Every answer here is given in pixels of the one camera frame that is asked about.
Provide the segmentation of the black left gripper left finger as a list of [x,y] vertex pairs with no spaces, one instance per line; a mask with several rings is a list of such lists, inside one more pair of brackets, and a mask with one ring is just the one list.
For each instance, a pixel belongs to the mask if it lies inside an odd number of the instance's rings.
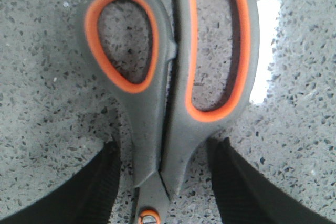
[[115,142],[75,176],[1,223],[108,223],[120,181],[120,151]]

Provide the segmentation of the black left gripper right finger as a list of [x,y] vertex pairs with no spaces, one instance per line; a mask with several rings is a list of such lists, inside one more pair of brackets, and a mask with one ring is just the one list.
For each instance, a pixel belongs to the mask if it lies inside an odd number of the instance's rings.
[[212,190],[222,223],[330,223],[268,181],[230,144],[207,142]]

